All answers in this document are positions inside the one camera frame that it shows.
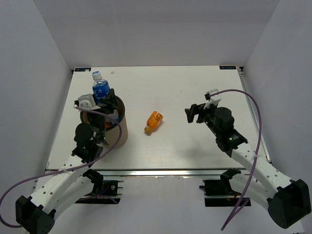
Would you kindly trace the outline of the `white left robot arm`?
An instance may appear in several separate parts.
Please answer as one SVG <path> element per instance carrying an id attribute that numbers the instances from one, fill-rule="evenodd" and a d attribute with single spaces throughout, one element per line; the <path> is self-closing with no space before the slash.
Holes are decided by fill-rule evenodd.
<path id="1" fill-rule="evenodd" d="M 110 144 L 106 140 L 108 120 L 121 127 L 120 122 L 111 116 L 118 110 L 115 91 L 111 89 L 101 104 L 95 102 L 93 95 L 80 96 L 74 107 L 91 120 L 76 127 L 76 146 L 71 155 L 41 188 L 16 201 L 16 221 L 30 234 L 49 233 L 56 219 L 69 206 L 85 195 L 96 197 L 105 189 L 103 175 L 92 166 L 118 144 L 118 141 Z"/>

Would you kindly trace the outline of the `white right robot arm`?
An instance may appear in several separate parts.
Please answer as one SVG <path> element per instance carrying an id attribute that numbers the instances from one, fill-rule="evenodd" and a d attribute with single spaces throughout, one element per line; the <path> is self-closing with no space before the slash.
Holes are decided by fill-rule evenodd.
<path id="1" fill-rule="evenodd" d="M 229 109 L 213 104 L 209 107 L 193 104 L 185 113 L 189 123 L 198 116 L 197 123 L 208 126 L 219 149 L 258 180 L 250 183 L 246 195 L 267 210 L 279 227 L 287 229 L 311 213 L 308 185 L 301 179 L 292 180 L 266 159 L 257 157 L 247 139 L 234 128 L 234 117 Z"/>

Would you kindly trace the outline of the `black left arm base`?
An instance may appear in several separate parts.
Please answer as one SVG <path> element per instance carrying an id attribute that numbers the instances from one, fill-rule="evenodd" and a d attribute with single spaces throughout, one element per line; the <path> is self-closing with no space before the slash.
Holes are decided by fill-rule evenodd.
<path id="1" fill-rule="evenodd" d="M 118 204 L 123 191 L 123 180 L 104 177 L 99 172 L 88 170 L 83 177 L 92 183 L 92 190 L 76 201 L 77 204 Z"/>

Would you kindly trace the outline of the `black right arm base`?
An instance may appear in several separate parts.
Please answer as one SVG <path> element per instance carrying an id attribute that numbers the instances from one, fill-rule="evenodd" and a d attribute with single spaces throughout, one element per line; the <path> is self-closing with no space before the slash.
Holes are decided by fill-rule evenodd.
<path id="1" fill-rule="evenodd" d="M 229 181 L 240 174 L 240 170 L 231 168 L 222 173 L 220 179 L 204 180 L 199 189 L 204 192 L 205 207 L 234 207 L 241 193 L 232 190 Z"/>

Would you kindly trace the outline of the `blue label sports bottle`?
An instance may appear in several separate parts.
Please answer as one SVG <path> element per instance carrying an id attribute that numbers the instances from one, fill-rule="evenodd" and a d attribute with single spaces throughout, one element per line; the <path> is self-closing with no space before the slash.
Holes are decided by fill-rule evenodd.
<path id="1" fill-rule="evenodd" d="M 102 100 L 107 96 L 110 91 L 109 83 L 104 79 L 100 71 L 94 71 L 92 73 L 94 80 L 92 89 L 97 103 L 103 103 Z"/>

